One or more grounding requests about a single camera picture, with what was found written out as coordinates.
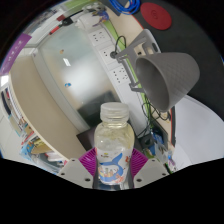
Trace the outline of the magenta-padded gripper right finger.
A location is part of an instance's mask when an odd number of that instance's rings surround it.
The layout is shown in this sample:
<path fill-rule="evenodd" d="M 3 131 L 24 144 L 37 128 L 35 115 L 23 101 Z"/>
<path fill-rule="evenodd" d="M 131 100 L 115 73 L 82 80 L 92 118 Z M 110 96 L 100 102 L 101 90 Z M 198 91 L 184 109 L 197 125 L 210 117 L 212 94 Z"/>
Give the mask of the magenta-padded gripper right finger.
<path fill-rule="evenodd" d="M 148 159 L 137 149 L 132 152 L 129 168 L 128 184 L 131 189 L 146 186 L 169 175 L 160 161 L 156 158 Z"/>

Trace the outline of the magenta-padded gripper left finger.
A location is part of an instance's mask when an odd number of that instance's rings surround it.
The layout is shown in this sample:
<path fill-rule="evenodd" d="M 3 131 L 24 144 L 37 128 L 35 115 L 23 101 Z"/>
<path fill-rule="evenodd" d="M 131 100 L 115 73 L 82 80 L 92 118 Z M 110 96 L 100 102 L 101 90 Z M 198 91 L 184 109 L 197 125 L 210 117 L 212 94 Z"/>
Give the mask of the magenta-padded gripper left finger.
<path fill-rule="evenodd" d="M 79 159 L 72 158 L 58 176 L 83 188 L 92 189 L 97 171 L 95 149 L 88 150 Z"/>

